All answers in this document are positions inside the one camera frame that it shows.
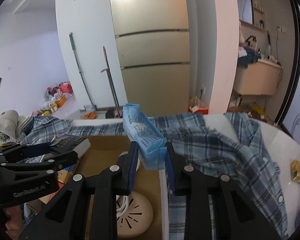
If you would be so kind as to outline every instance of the white cable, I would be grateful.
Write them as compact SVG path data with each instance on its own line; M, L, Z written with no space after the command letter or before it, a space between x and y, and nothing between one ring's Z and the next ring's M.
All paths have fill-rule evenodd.
M129 196L122 196L122 205L117 209L117 217L122 216L129 208Z

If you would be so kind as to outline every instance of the red bag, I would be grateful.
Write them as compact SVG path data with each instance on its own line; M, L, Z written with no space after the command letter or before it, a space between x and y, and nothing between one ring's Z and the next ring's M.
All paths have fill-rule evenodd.
M69 93L69 94L73 93L72 87L69 83L63 83L59 86L59 88L62 93Z

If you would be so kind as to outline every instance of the electrical outlet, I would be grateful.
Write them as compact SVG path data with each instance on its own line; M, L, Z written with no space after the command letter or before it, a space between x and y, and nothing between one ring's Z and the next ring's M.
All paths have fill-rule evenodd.
M201 85L201 89L203 90L203 95L206 93L206 87L204 85Z
M277 31L279 33L287 33L287 27L278 26Z

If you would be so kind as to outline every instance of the finger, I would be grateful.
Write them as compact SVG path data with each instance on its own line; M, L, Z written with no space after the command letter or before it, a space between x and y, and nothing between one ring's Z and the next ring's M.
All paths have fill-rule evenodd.
M5 224L7 230L19 230L20 225L19 223L16 223L15 221L9 220Z
M20 206L15 206L15 207L10 207L10 208L6 208L6 214L8 216L12 216L14 214L20 214L21 213L21 209Z
M17 230L7 230L6 233L12 240L18 240L21 234L21 232Z

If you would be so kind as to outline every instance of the metal screw head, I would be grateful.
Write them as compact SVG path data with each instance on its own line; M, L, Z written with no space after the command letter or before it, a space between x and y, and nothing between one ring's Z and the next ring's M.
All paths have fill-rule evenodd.
M191 172L194 170L194 168L191 165L187 165L184 167L185 171Z
M76 174L73 176L72 178L74 181L79 181L79 180L82 180L82 175L81 174Z
M118 165L112 165L111 167L110 167L110 170L111 171L118 171L120 169L120 167L118 166Z
M230 180L230 177L228 175L226 175L226 174L221 175L220 178L221 178L222 181L225 181L225 182L227 182L227 181Z

